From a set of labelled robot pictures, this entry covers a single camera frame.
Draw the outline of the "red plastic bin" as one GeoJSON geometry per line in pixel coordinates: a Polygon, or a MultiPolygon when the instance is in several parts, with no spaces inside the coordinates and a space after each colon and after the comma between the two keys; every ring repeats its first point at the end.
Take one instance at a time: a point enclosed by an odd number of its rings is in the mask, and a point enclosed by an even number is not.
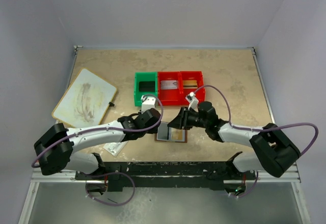
{"type": "Polygon", "coordinates": [[[179,106],[181,90],[180,90],[180,79],[179,72],[158,72],[158,98],[165,106],[179,106]],[[162,80],[177,80],[178,89],[176,90],[162,90],[160,88],[160,82],[162,80]]]}
{"type": "Polygon", "coordinates": [[[181,75],[181,105],[188,105],[186,97],[189,93],[204,85],[201,71],[180,71],[181,75]]]}

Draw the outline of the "grey chip card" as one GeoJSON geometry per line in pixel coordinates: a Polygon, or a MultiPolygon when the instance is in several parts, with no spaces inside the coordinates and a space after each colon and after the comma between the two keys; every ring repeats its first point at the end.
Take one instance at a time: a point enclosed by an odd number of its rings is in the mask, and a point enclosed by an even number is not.
{"type": "Polygon", "coordinates": [[[158,127],[156,139],[158,141],[168,141],[169,140],[169,127],[166,122],[161,122],[160,126],[158,127]]]}

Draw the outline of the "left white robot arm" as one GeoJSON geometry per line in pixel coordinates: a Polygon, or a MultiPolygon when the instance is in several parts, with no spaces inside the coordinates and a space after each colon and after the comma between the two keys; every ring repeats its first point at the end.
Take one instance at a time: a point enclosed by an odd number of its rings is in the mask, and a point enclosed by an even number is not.
{"type": "Polygon", "coordinates": [[[32,167],[40,168],[45,176],[73,166],[77,171],[92,174],[104,167],[104,163],[99,154],[83,155],[81,150],[106,143],[135,141],[145,134],[154,134],[162,116],[163,112],[151,108],[136,118],[124,116],[87,128],[65,128],[63,123],[54,124],[35,142],[36,159],[32,167]]]}

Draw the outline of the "gold card in bin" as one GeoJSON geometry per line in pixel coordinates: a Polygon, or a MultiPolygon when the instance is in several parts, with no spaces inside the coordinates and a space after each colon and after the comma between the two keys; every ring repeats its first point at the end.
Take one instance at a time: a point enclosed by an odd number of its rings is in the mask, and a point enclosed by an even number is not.
{"type": "Polygon", "coordinates": [[[184,80],[183,88],[184,89],[196,89],[198,87],[196,80],[184,80]]]}

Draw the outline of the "silver card in bin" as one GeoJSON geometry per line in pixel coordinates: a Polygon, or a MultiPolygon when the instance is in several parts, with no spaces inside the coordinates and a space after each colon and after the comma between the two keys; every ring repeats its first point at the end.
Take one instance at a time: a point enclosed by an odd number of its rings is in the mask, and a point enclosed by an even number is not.
{"type": "Polygon", "coordinates": [[[176,89],[178,89],[178,81],[177,80],[162,80],[160,82],[160,88],[162,90],[176,90],[176,89]]]}

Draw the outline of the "red middle plastic bin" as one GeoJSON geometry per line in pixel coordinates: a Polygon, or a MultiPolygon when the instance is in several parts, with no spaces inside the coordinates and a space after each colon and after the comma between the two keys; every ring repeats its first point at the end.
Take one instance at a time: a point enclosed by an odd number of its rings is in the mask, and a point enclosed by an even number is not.
{"type": "Polygon", "coordinates": [[[179,106],[181,90],[180,90],[180,79],[179,72],[158,72],[158,98],[165,106],[179,106]],[[162,90],[160,88],[160,82],[162,80],[177,80],[178,89],[176,90],[162,90]]]}

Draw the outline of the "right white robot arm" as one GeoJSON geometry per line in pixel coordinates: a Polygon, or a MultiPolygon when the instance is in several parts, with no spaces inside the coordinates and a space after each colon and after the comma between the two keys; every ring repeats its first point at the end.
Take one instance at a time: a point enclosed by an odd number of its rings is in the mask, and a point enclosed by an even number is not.
{"type": "Polygon", "coordinates": [[[204,128],[213,141],[236,143],[251,147],[251,153],[239,153],[231,161],[239,172],[266,171],[274,177],[281,177],[295,161],[301,157],[297,146],[276,125],[269,123],[264,127],[231,126],[216,114],[211,102],[204,101],[198,110],[182,107],[178,115],[168,123],[168,127],[189,130],[204,128]]]}

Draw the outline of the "white board yellow rim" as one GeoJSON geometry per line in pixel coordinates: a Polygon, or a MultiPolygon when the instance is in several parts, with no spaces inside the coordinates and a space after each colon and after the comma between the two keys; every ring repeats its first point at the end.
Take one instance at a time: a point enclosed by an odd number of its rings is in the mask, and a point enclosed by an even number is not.
{"type": "Polygon", "coordinates": [[[99,125],[116,92],[115,86],[83,68],[52,111],[52,117],[74,128],[99,125]]]}

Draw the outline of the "black card in bin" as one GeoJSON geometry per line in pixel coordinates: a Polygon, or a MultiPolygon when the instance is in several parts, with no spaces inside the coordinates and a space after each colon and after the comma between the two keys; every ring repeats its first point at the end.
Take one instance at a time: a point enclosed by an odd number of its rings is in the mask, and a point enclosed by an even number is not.
{"type": "Polygon", "coordinates": [[[139,92],[155,92],[155,81],[140,81],[138,90],[139,92]]]}

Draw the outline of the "brown leather card holder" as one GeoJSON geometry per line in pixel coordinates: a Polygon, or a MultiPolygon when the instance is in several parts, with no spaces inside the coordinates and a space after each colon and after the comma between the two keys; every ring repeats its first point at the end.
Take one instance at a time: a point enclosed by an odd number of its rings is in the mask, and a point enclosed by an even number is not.
{"type": "Polygon", "coordinates": [[[187,132],[185,130],[179,130],[169,127],[169,140],[168,141],[158,141],[156,139],[156,134],[154,139],[157,142],[172,142],[172,143],[187,143],[187,132]]]}

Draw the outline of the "aluminium frame rail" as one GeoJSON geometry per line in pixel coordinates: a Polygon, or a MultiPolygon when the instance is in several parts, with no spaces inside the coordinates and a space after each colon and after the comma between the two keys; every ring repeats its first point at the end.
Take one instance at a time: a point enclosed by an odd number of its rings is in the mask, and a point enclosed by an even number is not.
{"type": "Polygon", "coordinates": [[[96,173],[91,177],[83,174],[82,170],[75,170],[72,167],[67,169],[50,168],[39,170],[44,176],[51,176],[61,172],[76,172],[76,180],[99,179],[101,174],[111,172],[121,172],[129,176],[141,179],[157,178],[163,179],[195,179],[220,180],[226,183],[239,182],[242,176],[246,175],[247,181],[254,180],[258,176],[259,182],[300,182],[300,176],[296,165],[291,166],[281,177],[276,178],[264,170],[247,170],[239,172],[231,162],[105,162],[96,173]]]}

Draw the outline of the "clear plastic packet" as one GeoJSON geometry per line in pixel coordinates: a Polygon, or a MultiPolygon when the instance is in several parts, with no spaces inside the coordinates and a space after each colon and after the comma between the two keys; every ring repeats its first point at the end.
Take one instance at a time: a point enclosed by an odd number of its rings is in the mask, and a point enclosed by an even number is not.
{"type": "Polygon", "coordinates": [[[106,143],[104,144],[103,148],[108,151],[111,155],[116,157],[121,150],[125,147],[128,141],[119,142],[119,143],[106,143]]]}

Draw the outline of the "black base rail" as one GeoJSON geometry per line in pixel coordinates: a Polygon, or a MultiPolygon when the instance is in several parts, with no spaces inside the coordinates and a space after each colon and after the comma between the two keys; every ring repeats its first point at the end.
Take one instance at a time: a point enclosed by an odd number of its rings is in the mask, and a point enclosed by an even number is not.
{"type": "Polygon", "coordinates": [[[127,187],[151,188],[208,188],[210,190],[245,190],[246,180],[254,180],[255,173],[239,172],[231,161],[226,162],[105,162],[105,167],[87,176],[76,173],[76,180],[87,183],[105,181],[97,189],[108,192],[127,187]]]}

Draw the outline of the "red right plastic bin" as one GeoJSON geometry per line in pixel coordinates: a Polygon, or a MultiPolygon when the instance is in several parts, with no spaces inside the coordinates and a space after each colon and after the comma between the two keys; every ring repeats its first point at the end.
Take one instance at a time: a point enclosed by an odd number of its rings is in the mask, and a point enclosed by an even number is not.
{"type": "Polygon", "coordinates": [[[188,105],[186,97],[189,93],[204,85],[201,71],[180,71],[181,75],[181,105],[188,105]]]}

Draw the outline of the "green plastic bin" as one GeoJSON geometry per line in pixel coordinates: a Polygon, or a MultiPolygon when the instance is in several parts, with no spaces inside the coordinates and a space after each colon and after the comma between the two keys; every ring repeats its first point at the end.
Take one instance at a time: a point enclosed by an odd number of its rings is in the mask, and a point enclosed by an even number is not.
{"type": "Polygon", "coordinates": [[[134,76],[134,105],[141,106],[145,94],[158,95],[157,72],[136,72],[134,76]]]}

